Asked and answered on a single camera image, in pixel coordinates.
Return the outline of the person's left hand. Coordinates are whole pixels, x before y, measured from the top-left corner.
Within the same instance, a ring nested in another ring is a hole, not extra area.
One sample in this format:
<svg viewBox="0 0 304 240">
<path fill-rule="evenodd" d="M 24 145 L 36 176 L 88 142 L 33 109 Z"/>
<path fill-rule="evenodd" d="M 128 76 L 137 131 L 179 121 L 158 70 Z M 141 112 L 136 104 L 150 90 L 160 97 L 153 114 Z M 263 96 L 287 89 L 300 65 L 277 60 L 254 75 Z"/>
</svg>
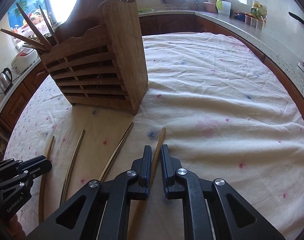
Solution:
<svg viewBox="0 0 304 240">
<path fill-rule="evenodd" d="M 26 233 L 23 230 L 23 227 L 18 221 L 18 216 L 15 214 L 9 222 L 6 224 L 6 230 L 12 239 L 15 240 L 25 240 Z"/>
</svg>

